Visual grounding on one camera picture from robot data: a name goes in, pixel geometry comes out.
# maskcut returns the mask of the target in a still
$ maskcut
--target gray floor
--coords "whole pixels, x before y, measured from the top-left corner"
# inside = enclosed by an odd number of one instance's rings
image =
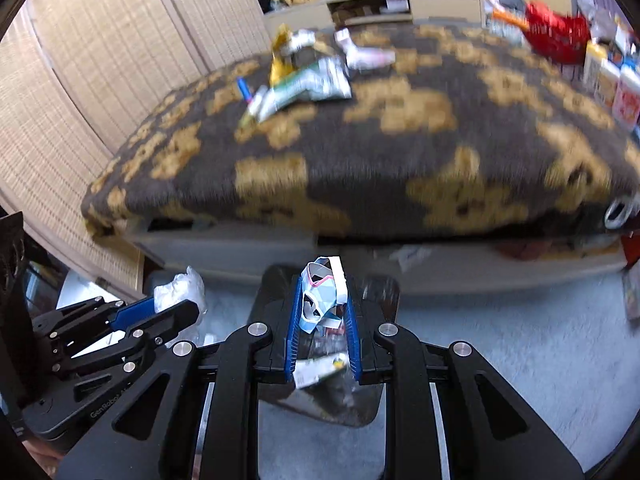
[[[207,280],[210,330],[241,326],[256,288]],[[618,274],[503,294],[403,297],[398,323],[421,340],[468,340],[520,392],[584,469],[619,441],[640,408],[640,333],[625,319]],[[260,405],[260,476],[375,479],[384,406],[361,429]]]

